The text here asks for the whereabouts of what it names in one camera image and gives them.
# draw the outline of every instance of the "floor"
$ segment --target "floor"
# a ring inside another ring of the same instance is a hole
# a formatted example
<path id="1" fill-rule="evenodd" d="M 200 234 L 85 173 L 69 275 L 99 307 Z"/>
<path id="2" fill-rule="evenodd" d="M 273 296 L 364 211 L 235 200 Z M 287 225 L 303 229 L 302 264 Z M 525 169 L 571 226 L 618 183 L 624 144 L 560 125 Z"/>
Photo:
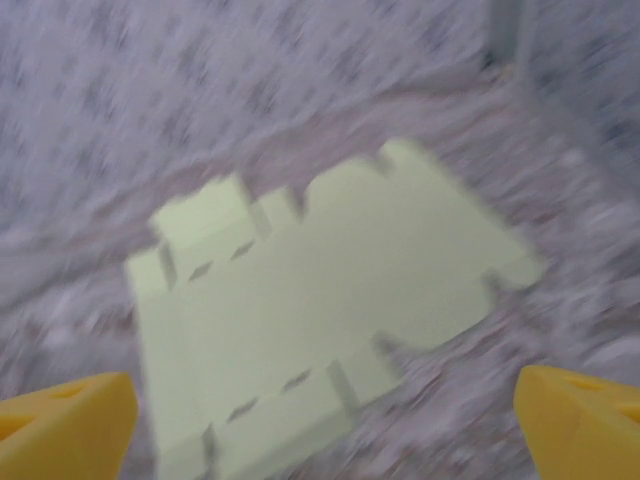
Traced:
<path id="1" fill-rule="evenodd" d="M 0 3 L 0 232 L 482 47 L 482 0 Z"/>
<path id="2" fill-rule="evenodd" d="M 433 149 L 548 259 L 539 285 L 491 279 L 496 310 L 431 352 L 392 346 L 405 384 L 362 414 L 360 427 L 296 468 L 304 479 L 536 478 L 511 409 L 519 369 L 575 368 L 640 385 L 640 207 L 549 132 L 519 100 L 509 71 L 447 95 L 386 94 L 298 129 L 152 178 L 109 205 L 0 245 L 0 395 L 105 370 L 132 373 L 141 418 L 123 479 L 151 478 L 153 453 L 122 259 L 153 241 L 144 219 L 169 196 L 238 169 L 256 195 L 303 191 L 320 171 L 390 136 Z"/>
<path id="3" fill-rule="evenodd" d="M 598 161 L 640 192 L 640 6 L 633 0 L 536 0 L 531 77 L 584 122 Z"/>

